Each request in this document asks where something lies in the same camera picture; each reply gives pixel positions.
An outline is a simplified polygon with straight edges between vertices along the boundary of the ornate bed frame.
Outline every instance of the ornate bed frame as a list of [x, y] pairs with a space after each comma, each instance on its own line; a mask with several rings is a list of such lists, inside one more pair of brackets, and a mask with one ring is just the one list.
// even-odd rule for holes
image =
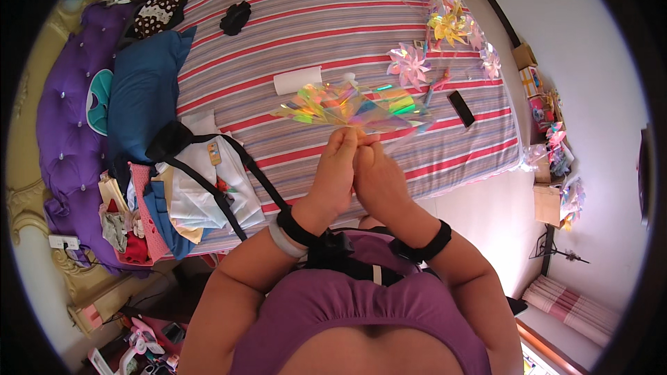
[[[99, 0], [84, 0], [77, 12], [67, 12], [61, 4], [54, 7], [35, 40], [23, 70], [9, 126], [6, 158], [6, 197], [9, 229], [15, 246], [21, 243], [19, 231], [33, 226], [48, 244], [51, 233], [43, 215], [44, 200], [51, 195], [41, 179], [39, 149], [35, 137], [37, 107], [46, 77], [65, 45], [69, 34], [81, 27], [79, 18], [86, 5]], [[94, 256], [90, 252], [89, 260]], [[82, 333], [90, 333], [116, 313], [125, 301], [152, 284], [159, 274], [139, 280], [124, 274], [112, 276], [100, 265], [79, 266], [63, 249], [53, 249], [51, 259], [65, 279], [71, 303], [67, 305]], [[168, 272], [176, 261], [165, 261], [154, 269]]]

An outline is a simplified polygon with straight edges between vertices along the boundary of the small card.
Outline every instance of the small card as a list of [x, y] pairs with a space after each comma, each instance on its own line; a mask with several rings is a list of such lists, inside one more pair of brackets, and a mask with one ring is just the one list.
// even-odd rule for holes
[[222, 162], [220, 159], [220, 152], [217, 150], [217, 142], [208, 144], [209, 157], [211, 158], [211, 164], [218, 165]]

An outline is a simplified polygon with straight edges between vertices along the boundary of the hand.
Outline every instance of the hand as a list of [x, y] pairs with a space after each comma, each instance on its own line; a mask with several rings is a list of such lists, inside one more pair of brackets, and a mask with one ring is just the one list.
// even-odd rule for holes
[[407, 193], [405, 173], [379, 142], [357, 150], [354, 189], [366, 212], [387, 227], [415, 205]]
[[292, 217], [308, 232], [319, 235], [344, 213], [352, 201], [357, 147], [377, 142], [379, 135], [367, 136], [358, 128], [341, 128], [329, 138], [307, 196], [296, 202]]

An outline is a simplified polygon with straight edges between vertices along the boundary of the white cloth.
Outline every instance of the white cloth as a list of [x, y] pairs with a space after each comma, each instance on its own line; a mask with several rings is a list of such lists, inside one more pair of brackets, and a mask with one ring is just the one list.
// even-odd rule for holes
[[[195, 135], [219, 133], [215, 127], [213, 111], [185, 116], [181, 122]], [[214, 166], [208, 153], [208, 145], [216, 142], [221, 163]], [[262, 205], [247, 178], [241, 158], [220, 136], [209, 142], [191, 144], [176, 159], [199, 172], [215, 185], [219, 176], [237, 192], [229, 192], [234, 199], [231, 211], [242, 228], [248, 228], [264, 220]], [[185, 172], [175, 168], [171, 195], [170, 216], [179, 226], [194, 228], [223, 228], [228, 224], [225, 214], [215, 203], [213, 195], [201, 187]]]
[[132, 170], [129, 171], [129, 184], [127, 185], [127, 192], [125, 193], [127, 197], [127, 208], [130, 212], [137, 210], [137, 192], [134, 188], [134, 180], [132, 180]]

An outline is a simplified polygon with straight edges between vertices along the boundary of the chest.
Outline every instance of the chest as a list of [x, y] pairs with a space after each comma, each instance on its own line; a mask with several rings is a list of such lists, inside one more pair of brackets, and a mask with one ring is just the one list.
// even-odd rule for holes
[[279, 372], [288, 374], [463, 374], [436, 338], [399, 326], [324, 330], [308, 339]]

